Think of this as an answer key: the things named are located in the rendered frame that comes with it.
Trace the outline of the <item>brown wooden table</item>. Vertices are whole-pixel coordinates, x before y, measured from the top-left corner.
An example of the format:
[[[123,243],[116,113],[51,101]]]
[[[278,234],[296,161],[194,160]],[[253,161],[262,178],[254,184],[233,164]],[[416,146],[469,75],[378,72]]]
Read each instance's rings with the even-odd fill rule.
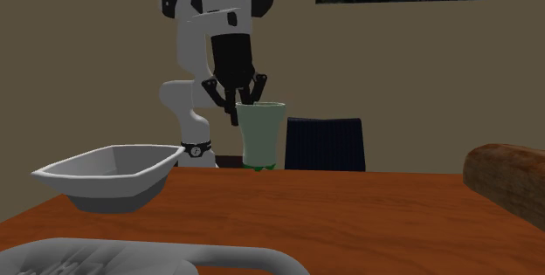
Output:
[[[48,237],[268,247],[311,275],[545,275],[545,232],[460,175],[174,168],[132,213],[56,196],[0,223],[0,251]]]

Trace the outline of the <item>white angular bowl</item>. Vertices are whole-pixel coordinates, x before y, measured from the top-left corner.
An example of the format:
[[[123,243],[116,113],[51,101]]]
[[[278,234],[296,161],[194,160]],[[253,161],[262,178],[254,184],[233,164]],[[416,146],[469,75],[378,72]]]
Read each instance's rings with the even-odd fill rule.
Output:
[[[161,193],[184,148],[124,144],[97,148],[31,172],[85,212],[134,212]]]

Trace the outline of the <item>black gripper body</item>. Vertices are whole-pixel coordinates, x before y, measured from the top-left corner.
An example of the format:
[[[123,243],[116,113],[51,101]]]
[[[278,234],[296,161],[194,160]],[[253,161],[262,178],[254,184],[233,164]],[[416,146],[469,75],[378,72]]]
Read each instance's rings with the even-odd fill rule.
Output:
[[[248,87],[255,73],[251,37],[245,33],[216,35],[210,38],[214,76],[225,90]]]

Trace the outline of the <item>pale green vase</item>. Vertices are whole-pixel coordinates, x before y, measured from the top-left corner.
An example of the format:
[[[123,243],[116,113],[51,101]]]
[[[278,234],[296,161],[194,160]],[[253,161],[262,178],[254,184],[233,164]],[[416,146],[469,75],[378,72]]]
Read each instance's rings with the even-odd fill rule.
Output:
[[[238,126],[243,140],[245,168],[255,171],[275,169],[279,125],[284,120],[286,105],[279,102],[236,104]]]

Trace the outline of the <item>dark blue chair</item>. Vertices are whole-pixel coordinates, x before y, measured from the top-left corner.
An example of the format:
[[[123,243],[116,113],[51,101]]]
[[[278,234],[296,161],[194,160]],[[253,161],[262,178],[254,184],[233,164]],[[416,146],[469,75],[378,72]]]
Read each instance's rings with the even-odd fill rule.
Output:
[[[361,119],[288,117],[284,168],[365,171]]]

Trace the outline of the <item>brown bread loaf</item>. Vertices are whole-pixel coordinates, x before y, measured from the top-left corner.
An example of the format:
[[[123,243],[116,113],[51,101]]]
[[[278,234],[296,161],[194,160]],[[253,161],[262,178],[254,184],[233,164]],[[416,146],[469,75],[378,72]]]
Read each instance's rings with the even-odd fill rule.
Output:
[[[463,183],[545,231],[545,150],[489,143],[470,151]]]

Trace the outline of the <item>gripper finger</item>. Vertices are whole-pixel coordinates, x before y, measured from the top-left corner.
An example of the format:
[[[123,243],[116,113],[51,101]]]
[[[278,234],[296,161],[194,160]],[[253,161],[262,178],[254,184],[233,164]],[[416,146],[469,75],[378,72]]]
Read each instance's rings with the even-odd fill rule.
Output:
[[[224,97],[222,97],[217,89],[220,85],[216,78],[209,78],[204,80],[201,83],[201,86],[204,88],[205,92],[208,93],[212,101],[218,106],[224,109],[224,112],[230,116],[231,124],[234,127],[238,126],[238,114],[236,110],[236,94],[234,88],[229,88],[228,86],[223,86]]]
[[[240,99],[244,105],[252,105],[260,100],[265,89],[267,76],[262,73],[255,73],[252,76],[252,88],[249,85],[242,86],[238,89]]]

